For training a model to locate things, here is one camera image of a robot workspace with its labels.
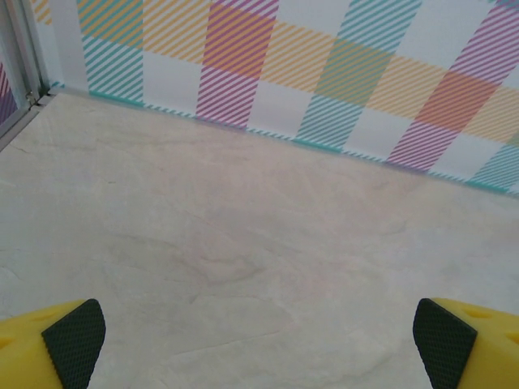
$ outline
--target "floor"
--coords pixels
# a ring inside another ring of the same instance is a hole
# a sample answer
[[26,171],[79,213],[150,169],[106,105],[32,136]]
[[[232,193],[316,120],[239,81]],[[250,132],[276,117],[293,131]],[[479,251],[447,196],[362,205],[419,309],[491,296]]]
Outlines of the floor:
[[95,297],[91,388],[430,388],[421,297],[519,313],[519,201],[59,95],[0,153],[0,318]]

